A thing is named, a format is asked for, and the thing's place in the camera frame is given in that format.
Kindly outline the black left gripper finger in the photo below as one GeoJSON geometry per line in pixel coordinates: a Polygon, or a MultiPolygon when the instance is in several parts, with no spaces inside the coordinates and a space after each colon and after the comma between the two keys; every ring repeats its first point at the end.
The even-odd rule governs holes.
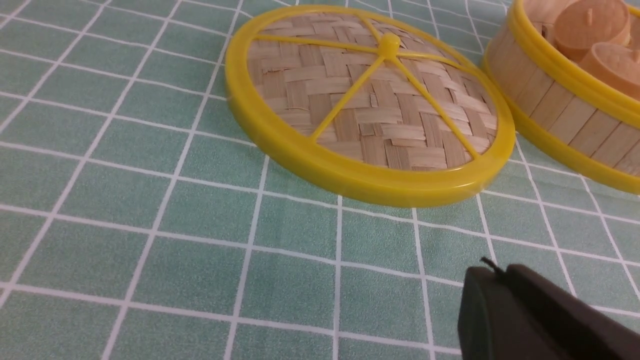
{"type": "Polygon", "coordinates": [[[464,360],[637,360],[640,337],[523,264],[466,269],[464,360]]]}

